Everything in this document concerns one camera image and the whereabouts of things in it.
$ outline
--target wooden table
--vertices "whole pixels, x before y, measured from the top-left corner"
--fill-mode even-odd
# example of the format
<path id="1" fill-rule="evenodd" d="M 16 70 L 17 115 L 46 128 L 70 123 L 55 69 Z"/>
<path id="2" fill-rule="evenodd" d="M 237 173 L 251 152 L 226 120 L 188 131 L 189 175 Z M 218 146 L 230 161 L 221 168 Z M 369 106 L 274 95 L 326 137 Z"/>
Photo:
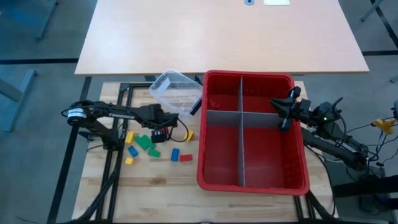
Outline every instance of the wooden table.
<path id="1" fill-rule="evenodd" d="M 100 100 L 116 103 L 120 83 L 105 83 Z M 295 82 L 302 88 L 303 82 Z M 142 106 L 157 101 L 146 89 L 134 90 L 132 106 Z M 114 222 L 293 222 L 297 221 L 293 197 L 236 192 L 214 192 L 202 190 L 197 184 L 197 155 L 200 133 L 200 111 L 193 117 L 182 118 L 195 137 L 190 143 L 173 141 L 157 144 L 161 158 L 149 157 L 134 143 L 139 151 L 132 166 L 122 163 Z M 100 121 L 112 126 L 112 118 Z M 135 121 L 129 123 L 129 130 L 139 134 L 150 134 Z M 175 139 L 183 139 L 182 127 L 174 131 Z M 89 147 L 102 144 L 100 140 Z M 125 145 L 123 161 L 130 157 Z M 193 154 L 193 162 L 172 162 L 170 154 L 178 147 L 183 154 Z M 321 204 L 331 213 L 332 194 L 326 170 L 315 155 L 306 150 L 311 190 Z M 73 218 L 79 217 L 100 191 L 106 151 L 101 147 L 88 151 L 81 177 Z M 105 211 L 108 210 L 108 198 Z"/>
<path id="2" fill-rule="evenodd" d="M 208 70 L 357 73 L 368 66 L 337 0 L 98 0 L 77 75 Z"/>

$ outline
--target transparent lid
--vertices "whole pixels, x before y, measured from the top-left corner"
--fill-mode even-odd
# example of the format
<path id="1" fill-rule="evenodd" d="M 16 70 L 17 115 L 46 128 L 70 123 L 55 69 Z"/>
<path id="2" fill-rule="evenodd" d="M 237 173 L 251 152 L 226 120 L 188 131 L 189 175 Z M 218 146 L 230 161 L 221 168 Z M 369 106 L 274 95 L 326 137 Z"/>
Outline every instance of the transparent lid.
<path id="1" fill-rule="evenodd" d="M 183 116 L 200 102 L 202 92 L 201 85 L 175 70 L 167 70 L 149 87 L 152 96 Z"/>

